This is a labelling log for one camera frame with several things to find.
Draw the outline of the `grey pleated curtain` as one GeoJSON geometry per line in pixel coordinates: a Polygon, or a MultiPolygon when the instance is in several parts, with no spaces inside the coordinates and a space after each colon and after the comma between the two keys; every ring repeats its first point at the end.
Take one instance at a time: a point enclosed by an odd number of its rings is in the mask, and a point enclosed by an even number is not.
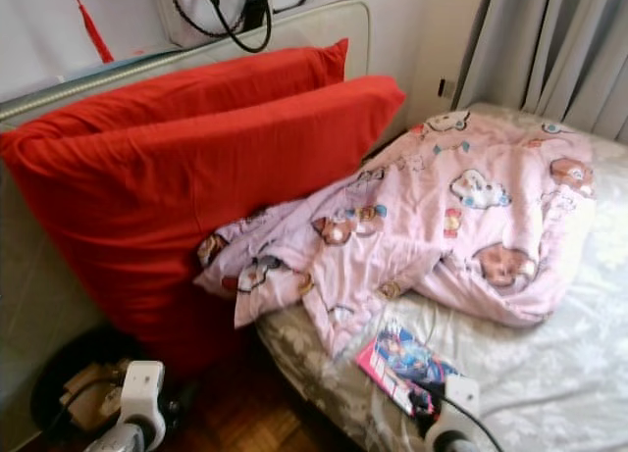
{"type": "Polygon", "coordinates": [[[454,107],[497,104],[628,144],[628,0],[485,0],[454,107]]]}

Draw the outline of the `red hanging tassel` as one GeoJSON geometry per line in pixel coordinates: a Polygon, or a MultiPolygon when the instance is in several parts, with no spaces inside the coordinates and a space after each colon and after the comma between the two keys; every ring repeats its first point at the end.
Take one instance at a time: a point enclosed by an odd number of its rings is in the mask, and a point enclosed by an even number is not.
{"type": "Polygon", "coordinates": [[[114,57],[111,52],[111,49],[108,48],[106,44],[106,40],[103,39],[103,36],[100,35],[100,31],[98,26],[95,24],[93,18],[91,17],[88,9],[86,9],[85,5],[82,4],[82,0],[75,0],[78,8],[78,13],[80,13],[82,26],[84,26],[84,30],[86,35],[88,35],[91,44],[97,52],[100,62],[103,64],[109,64],[114,62],[114,57]]]}

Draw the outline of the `large red cushion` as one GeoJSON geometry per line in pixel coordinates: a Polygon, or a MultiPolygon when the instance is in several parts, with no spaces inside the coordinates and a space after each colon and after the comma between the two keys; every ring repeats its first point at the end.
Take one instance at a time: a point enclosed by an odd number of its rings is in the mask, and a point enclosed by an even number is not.
{"type": "Polygon", "coordinates": [[[329,47],[294,47],[158,75],[81,98],[1,134],[1,151],[45,134],[117,132],[193,119],[311,92],[344,80],[350,40],[329,47]]]}
{"type": "Polygon", "coordinates": [[[226,305],[192,283],[202,238],[350,174],[404,98],[367,75],[193,119],[40,134],[3,158],[109,322],[189,377],[236,345],[226,305]]]}

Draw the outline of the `pink cartoon print blanket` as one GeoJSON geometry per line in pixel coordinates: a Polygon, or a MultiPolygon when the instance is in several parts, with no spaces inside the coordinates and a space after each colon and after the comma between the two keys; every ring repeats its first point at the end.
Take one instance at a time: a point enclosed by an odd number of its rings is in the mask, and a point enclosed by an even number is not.
{"type": "Polygon", "coordinates": [[[534,326],[577,276],[593,161],[592,136],[557,122],[435,116],[357,173],[215,229],[194,282],[234,301],[237,327],[301,304],[331,355],[409,291],[534,326]]]}

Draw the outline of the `black round basket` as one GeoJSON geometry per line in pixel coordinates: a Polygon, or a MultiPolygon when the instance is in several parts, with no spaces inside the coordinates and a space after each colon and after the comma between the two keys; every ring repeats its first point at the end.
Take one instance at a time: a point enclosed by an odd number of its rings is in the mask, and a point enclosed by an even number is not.
{"type": "Polygon", "coordinates": [[[90,364],[117,364],[123,359],[140,359],[143,355],[143,346],[137,339],[108,324],[82,332],[59,348],[37,376],[28,402],[28,412],[41,437],[51,443],[64,443],[103,433],[103,426],[77,426],[68,413],[64,415],[60,398],[76,392],[74,386],[66,389],[67,381],[90,364]]]}

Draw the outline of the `grey quilted upright mattress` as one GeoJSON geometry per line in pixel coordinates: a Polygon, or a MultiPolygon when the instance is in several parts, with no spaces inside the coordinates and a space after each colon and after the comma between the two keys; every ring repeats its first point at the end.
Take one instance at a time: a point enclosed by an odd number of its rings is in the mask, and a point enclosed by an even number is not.
{"type": "MultiPolygon", "coordinates": [[[[363,75],[371,62],[371,22],[364,0],[310,0],[278,17],[274,47],[326,45],[349,38],[346,75],[363,75]]],[[[3,103],[1,129],[36,119],[88,95],[239,56],[229,41],[166,50],[53,80],[43,89],[3,103]]],[[[31,414],[36,377],[55,350],[106,319],[82,291],[72,270],[31,214],[8,166],[0,167],[0,449],[20,452],[39,439],[31,414]]]]}

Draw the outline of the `beige floral bed sheet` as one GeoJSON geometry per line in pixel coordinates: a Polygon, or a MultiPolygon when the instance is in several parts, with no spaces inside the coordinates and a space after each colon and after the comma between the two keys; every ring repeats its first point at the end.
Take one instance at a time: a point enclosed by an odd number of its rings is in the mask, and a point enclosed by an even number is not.
{"type": "MultiPolygon", "coordinates": [[[[577,278],[534,329],[480,321],[408,292],[395,321],[479,383],[485,451],[628,452],[628,142],[593,141],[597,213],[577,278]]],[[[261,318],[257,334],[305,401],[367,451],[416,452],[423,442],[355,361],[357,339],[327,355],[301,307],[261,318]]]]}

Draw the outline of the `colourful comic book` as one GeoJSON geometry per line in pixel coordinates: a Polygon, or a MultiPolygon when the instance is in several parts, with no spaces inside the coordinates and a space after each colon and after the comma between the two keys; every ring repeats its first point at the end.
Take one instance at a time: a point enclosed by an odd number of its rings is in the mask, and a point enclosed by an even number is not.
{"type": "Polygon", "coordinates": [[[407,398],[409,380],[445,380],[459,375],[453,363],[396,321],[386,321],[359,350],[357,364],[408,418],[412,418],[407,398]]]}

